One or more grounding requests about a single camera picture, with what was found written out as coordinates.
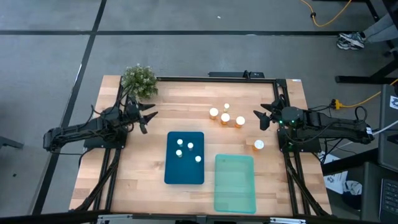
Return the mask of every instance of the teal tray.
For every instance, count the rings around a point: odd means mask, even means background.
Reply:
[[[216,156],[214,209],[217,212],[256,212],[254,160],[251,156]]]

